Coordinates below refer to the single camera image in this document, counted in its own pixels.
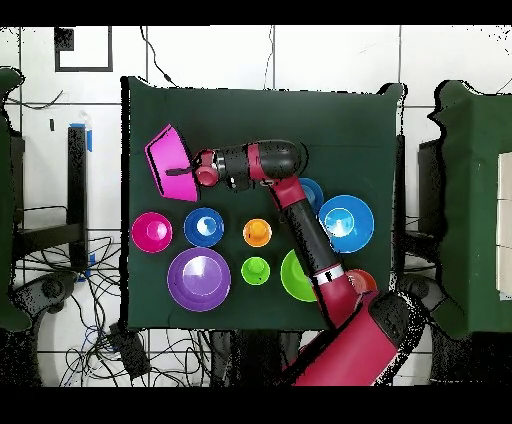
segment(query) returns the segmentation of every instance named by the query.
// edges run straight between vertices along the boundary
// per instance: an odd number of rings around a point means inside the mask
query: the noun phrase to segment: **pink cup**
[[[132,240],[143,252],[161,252],[169,246],[171,239],[171,223],[159,213],[143,213],[132,225]]]

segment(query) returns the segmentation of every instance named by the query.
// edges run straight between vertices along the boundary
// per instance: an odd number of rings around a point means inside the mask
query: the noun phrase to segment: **blue bowl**
[[[185,218],[183,232],[185,238],[194,246],[211,247],[222,238],[224,221],[216,210],[211,208],[194,209]]]
[[[318,220],[338,253],[353,253],[362,249],[375,229],[373,213],[361,199],[341,195],[324,203]]]
[[[311,178],[299,178],[299,182],[304,190],[304,194],[308,198],[309,204],[313,208],[313,212],[315,215],[318,215],[318,212],[324,203],[324,193],[322,192],[322,188]]]

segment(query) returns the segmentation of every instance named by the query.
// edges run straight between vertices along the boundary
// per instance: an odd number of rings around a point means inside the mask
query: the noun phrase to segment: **green bowl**
[[[294,250],[290,250],[281,264],[281,282],[283,287],[297,300],[316,302],[313,287],[306,277]]]
[[[259,286],[270,277],[270,266],[265,259],[252,256],[246,259],[242,265],[242,277],[245,282]]]

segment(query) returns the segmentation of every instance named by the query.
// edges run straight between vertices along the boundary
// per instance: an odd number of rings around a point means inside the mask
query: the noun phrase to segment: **green fabric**
[[[318,305],[299,302],[286,293],[279,269],[294,247],[279,223],[271,196],[263,187],[241,193],[224,184],[203,189],[198,203],[160,197],[144,154],[145,145],[167,124],[182,134],[192,154],[261,139],[286,139],[308,146],[304,177],[313,178],[325,199],[352,194],[368,203],[375,215],[375,234],[361,251],[345,255],[348,268],[363,268],[387,290],[391,264],[390,228],[396,153],[397,102],[402,86],[392,84],[383,95],[256,90],[152,88],[129,78],[130,176],[127,228],[143,212],[164,214],[172,223],[171,245],[158,254],[139,251],[130,239],[128,325],[132,328],[323,329]],[[207,206],[224,219],[225,233],[213,246],[231,269],[231,290],[218,308],[189,312],[167,289],[171,261],[192,247],[183,222],[193,209]],[[272,226],[272,239],[251,248],[242,229],[252,218]],[[257,254],[270,265],[269,280],[251,286],[240,273],[245,259]]]
[[[434,314],[454,338],[474,331],[512,331],[512,302],[496,290],[498,155],[512,151],[512,96],[481,95],[462,82],[439,91],[434,116],[446,131],[447,233],[441,243],[443,284],[455,302]]]
[[[8,296],[12,278],[14,186],[9,117],[4,109],[4,101],[22,81],[18,71],[0,68],[0,328],[9,331],[26,330],[32,325],[28,315],[16,309]]]

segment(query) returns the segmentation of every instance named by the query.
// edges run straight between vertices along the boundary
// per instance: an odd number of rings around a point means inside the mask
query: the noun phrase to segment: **purple plate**
[[[167,286],[181,307],[193,312],[210,311],[229,293],[231,274],[224,258],[212,249],[193,247],[171,263]]]

